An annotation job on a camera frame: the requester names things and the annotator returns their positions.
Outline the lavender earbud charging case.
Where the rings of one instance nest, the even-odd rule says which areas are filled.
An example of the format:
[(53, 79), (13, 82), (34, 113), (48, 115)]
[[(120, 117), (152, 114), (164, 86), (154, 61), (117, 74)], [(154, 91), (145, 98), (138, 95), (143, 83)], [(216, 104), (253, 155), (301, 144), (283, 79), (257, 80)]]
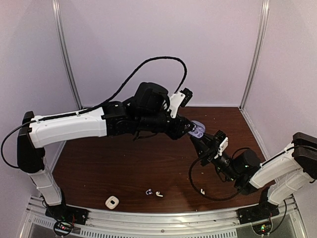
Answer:
[(194, 127), (188, 132), (188, 134), (194, 138), (201, 139), (206, 131), (205, 125), (196, 120), (192, 120), (191, 123), (194, 125)]

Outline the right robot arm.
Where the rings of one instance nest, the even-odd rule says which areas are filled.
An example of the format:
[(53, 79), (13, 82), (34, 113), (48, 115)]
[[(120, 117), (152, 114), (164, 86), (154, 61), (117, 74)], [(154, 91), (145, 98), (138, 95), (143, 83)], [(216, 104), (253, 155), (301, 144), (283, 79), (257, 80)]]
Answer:
[(264, 200), (254, 207), (254, 215), (264, 219), (286, 197), (317, 179), (317, 139), (297, 132), (293, 140), (271, 159), (261, 162), (255, 151), (241, 148), (241, 154), (228, 156), (228, 137), (222, 131), (190, 136), (198, 158), (193, 162), (213, 164), (222, 182), (233, 181), (237, 194), (249, 195), (280, 178), (264, 192)]

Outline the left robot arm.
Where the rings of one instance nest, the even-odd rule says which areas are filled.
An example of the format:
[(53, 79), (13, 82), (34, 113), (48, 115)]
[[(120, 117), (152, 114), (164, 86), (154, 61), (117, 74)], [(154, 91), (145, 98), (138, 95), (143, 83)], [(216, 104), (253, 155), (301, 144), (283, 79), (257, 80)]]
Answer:
[(164, 87), (143, 82), (135, 95), (123, 102), (108, 100), (94, 108), (48, 117), (27, 112), (17, 138), (18, 167), (31, 177), (52, 212), (67, 220), (71, 209), (47, 168), (44, 147), (85, 137), (133, 134), (138, 139), (142, 131), (164, 133), (177, 140), (194, 127), (177, 113), (192, 95), (185, 88), (168, 96)]

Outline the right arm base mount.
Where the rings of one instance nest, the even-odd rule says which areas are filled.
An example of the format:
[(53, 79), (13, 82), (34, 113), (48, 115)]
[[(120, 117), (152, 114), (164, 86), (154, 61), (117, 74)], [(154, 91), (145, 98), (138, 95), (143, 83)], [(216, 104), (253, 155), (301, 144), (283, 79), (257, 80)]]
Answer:
[(273, 231), (272, 217), (279, 215), (278, 205), (262, 201), (258, 205), (237, 210), (241, 225), (250, 223), (256, 235), (266, 236)]

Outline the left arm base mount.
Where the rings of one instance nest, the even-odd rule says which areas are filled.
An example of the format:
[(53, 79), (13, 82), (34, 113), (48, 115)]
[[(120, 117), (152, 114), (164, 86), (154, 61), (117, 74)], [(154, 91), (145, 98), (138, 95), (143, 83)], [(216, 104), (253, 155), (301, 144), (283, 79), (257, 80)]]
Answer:
[(85, 225), (89, 211), (84, 208), (68, 206), (65, 201), (65, 195), (62, 193), (61, 204), (50, 206), (43, 198), (42, 204), (46, 208), (45, 215), (55, 220), (53, 232), (57, 237), (64, 238), (70, 235), (75, 228), (75, 224)]

